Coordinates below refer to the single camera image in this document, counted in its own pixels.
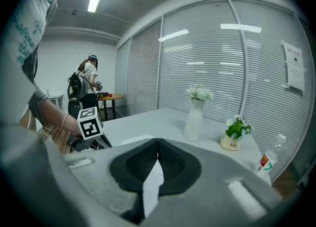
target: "beige pot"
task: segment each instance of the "beige pot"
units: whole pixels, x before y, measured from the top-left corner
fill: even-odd
[[[230,151],[238,151],[241,145],[240,140],[233,139],[225,133],[220,140],[221,147]]]

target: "flower pot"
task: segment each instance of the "flower pot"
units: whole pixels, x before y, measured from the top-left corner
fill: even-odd
[[[221,147],[230,151],[238,151],[241,145],[241,140],[233,139],[229,137],[226,133],[220,140]]]
[[[184,129],[184,138],[188,141],[196,141],[202,130],[205,101],[191,99],[191,103],[191,109]]]

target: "window blind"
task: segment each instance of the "window blind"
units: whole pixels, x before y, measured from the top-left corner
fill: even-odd
[[[157,108],[161,19],[132,37],[127,73],[127,115]]]
[[[130,39],[118,49],[115,63],[115,93],[124,95],[124,98],[116,100],[116,110],[122,116],[126,116],[127,63],[129,45]]]
[[[281,8],[253,1],[232,0],[245,30],[249,59],[249,90],[244,116],[255,127],[253,137],[264,153],[278,133],[287,137],[282,154],[270,171],[274,180],[299,147],[310,116],[313,96],[311,55],[297,19]],[[282,40],[301,48],[305,68],[304,93],[289,89]]]
[[[236,24],[226,0],[193,5],[163,20],[158,108],[188,112],[185,89],[200,84],[214,92],[203,116],[226,121],[239,113],[244,85],[240,31],[222,29]]]

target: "plastic bottle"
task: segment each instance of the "plastic bottle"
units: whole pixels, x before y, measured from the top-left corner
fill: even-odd
[[[273,165],[277,162],[281,154],[281,149],[286,141],[286,137],[282,134],[278,134],[276,139],[270,144],[265,154],[256,166],[254,173],[262,176],[264,173],[269,172]]]

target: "white cube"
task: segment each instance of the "white cube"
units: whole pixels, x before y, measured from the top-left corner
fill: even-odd
[[[80,110],[77,123],[84,140],[95,138],[103,134],[98,118],[97,107]]]

